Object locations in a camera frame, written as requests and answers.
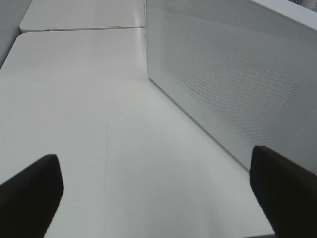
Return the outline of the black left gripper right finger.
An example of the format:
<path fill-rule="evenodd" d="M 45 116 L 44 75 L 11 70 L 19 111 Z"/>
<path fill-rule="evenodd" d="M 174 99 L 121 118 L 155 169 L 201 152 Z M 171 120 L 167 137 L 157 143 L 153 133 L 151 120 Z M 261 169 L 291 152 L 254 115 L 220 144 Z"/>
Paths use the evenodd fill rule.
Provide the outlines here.
<path fill-rule="evenodd" d="M 317 236 L 317 177 L 266 146 L 255 146 L 251 189 L 278 238 Z"/>

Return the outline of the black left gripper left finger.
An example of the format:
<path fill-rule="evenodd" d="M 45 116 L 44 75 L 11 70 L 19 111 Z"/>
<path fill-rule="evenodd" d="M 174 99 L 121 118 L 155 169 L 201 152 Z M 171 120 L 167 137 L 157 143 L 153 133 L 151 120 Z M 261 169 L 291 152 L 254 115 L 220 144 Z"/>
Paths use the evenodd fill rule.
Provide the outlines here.
<path fill-rule="evenodd" d="M 63 196 L 57 155 L 45 155 L 0 185 L 0 236 L 43 238 Z"/>

